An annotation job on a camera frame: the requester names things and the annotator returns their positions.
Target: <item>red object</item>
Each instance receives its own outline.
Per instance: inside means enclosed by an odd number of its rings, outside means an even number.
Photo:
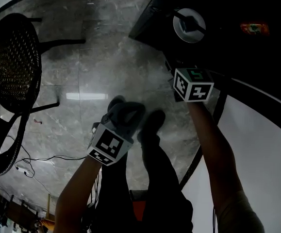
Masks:
[[[243,22],[241,23],[241,29],[246,34],[252,35],[270,35],[270,30],[265,22]]]
[[[142,221],[142,217],[144,215],[146,201],[133,201],[132,205],[134,207],[134,214],[136,216],[137,221]]]
[[[42,124],[42,121],[37,121],[36,119],[33,119],[33,121],[34,121],[35,123],[40,123],[40,124]]]

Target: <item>black shoe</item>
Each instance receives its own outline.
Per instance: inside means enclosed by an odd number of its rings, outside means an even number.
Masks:
[[[162,127],[165,121],[165,113],[162,110],[152,112],[139,132],[137,139],[140,143],[143,143],[144,138],[156,136],[159,129]]]
[[[125,98],[121,95],[116,96],[114,99],[111,100],[110,104],[108,105],[107,112],[111,110],[113,106],[115,106],[117,103],[124,103]]]

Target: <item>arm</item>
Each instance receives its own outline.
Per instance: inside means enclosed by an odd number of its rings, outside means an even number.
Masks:
[[[188,103],[208,169],[214,207],[217,211],[236,192],[243,190],[233,151],[203,103]]]
[[[81,231],[81,218],[101,165],[87,156],[72,176],[57,201],[54,233]]]

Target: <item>fiducial marker cube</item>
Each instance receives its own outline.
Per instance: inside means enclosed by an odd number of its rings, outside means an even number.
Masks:
[[[131,147],[132,143],[100,123],[88,146],[88,155],[110,166],[118,162]]]
[[[178,68],[175,71],[174,89],[185,102],[207,101],[213,86],[213,79],[207,70]]]

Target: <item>orange object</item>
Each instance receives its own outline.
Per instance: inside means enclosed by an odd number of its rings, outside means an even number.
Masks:
[[[132,205],[134,207],[134,214],[137,221],[142,221],[142,217],[144,215],[144,210],[146,207],[146,201],[133,201]]]
[[[270,35],[268,24],[264,22],[243,22],[241,23],[241,29],[246,34],[252,35]]]
[[[54,230],[54,227],[55,227],[55,223],[52,222],[52,221],[49,221],[49,220],[46,220],[45,218],[42,219],[40,221],[45,227],[47,227],[50,231],[53,231]]]

